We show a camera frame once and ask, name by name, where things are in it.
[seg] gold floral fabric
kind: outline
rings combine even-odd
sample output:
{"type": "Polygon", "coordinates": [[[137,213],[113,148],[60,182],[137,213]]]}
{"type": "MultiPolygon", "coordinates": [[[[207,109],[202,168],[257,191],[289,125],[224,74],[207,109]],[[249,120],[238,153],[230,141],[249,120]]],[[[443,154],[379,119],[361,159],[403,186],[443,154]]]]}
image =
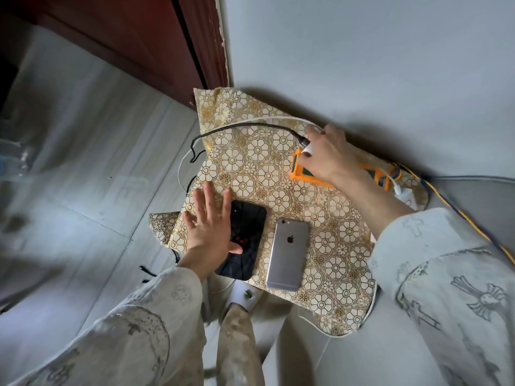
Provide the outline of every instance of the gold floral fabric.
{"type": "Polygon", "coordinates": [[[175,227],[175,222],[179,217],[179,212],[174,213],[158,213],[148,215],[148,224],[152,229],[152,233],[161,244],[168,246],[171,232],[175,227]]]}
{"type": "MultiPolygon", "coordinates": [[[[233,88],[196,90],[195,96],[202,133],[239,120],[287,115],[233,88]]],[[[306,126],[292,120],[267,122],[280,123],[301,135],[306,126]]],[[[367,266],[373,249],[370,230],[345,195],[334,188],[289,178],[299,144],[287,131],[246,126],[214,133],[203,142],[209,154],[192,189],[212,181],[218,193],[231,187],[235,199],[267,208],[249,283],[313,311],[319,327],[331,335],[342,336],[357,329],[372,306],[377,288],[367,266]],[[299,255],[306,258],[306,266],[297,292],[269,289],[265,285],[275,223],[281,217],[310,223],[309,249],[305,255],[299,255]]],[[[391,168],[369,153],[356,153],[362,162],[391,168]]],[[[400,182],[414,188],[419,208],[423,209],[427,194],[421,185],[407,173],[403,173],[400,182]]],[[[193,211],[191,191],[184,210],[193,211]]],[[[182,216],[174,220],[168,246],[183,253],[187,248],[186,227],[182,216]]],[[[169,227],[157,223],[153,226],[160,228],[162,235],[169,227]]]]}

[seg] white patterned sleeve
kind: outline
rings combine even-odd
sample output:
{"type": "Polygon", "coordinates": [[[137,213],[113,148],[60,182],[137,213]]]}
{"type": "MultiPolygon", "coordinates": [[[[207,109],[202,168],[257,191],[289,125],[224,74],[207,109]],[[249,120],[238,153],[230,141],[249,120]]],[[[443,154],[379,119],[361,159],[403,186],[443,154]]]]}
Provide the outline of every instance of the white patterned sleeve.
{"type": "Polygon", "coordinates": [[[12,385],[203,384],[202,287],[174,267],[12,385]]]}
{"type": "Polygon", "coordinates": [[[377,284],[416,323],[449,384],[515,384],[515,274],[454,212],[398,218],[369,260],[377,284]]]}

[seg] left hand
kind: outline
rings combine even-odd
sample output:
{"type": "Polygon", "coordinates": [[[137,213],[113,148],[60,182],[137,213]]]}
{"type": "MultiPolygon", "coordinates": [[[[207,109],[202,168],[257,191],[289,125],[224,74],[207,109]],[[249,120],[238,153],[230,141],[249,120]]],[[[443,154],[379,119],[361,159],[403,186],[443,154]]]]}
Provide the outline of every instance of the left hand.
{"type": "Polygon", "coordinates": [[[205,182],[202,190],[193,190],[197,222],[195,223],[195,217],[188,211],[183,214],[188,230],[188,250],[178,266],[192,269],[201,280],[214,272],[227,258],[229,252],[236,254],[243,252],[240,245],[229,241],[231,199],[232,191],[228,188],[223,192],[222,213],[219,214],[213,194],[213,184],[205,182]]]}

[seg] orange device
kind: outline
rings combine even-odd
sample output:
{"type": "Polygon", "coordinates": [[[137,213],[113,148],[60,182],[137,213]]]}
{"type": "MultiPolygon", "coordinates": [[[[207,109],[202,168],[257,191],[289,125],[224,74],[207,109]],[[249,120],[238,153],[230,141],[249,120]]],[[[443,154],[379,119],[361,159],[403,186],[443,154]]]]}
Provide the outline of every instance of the orange device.
{"type": "MultiPolygon", "coordinates": [[[[307,181],[309,183],[318,184],[323,187],[334,187],[333,185],[326,183],[320,179],[317,179],[311,172],[309,172],[306,168],[300,166],[297,163],[297,159],[299,158],[302,150],[298,149],[295,152],[295,156],[293,157],[293,165],[292,171],[290,173],[290,178],[294,180],[307,181]]],[[[367,164],[359,163],[359,165],[365,169],[368,174],[374,179],[379,187],[384,188],[386,191],[390,189],[390,179],[384,175],[383,172],[377,170],[375,167],[372,167],[367,164]]]]}

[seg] right hand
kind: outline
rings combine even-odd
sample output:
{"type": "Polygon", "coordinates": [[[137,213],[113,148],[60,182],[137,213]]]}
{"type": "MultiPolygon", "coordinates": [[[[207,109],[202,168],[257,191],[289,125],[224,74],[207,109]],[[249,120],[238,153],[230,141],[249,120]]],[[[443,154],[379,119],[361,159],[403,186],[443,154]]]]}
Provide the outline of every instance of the right hand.
{"type": "Polygon", "coordinates": [[[328,124],[322,132],[318,132],[308,125],[306,137],[311,141],[313,154],[302,153],[299,165],[320,180],[334,185],[339,179],[360,176],[363,172],[342,129],[328,124]]]}

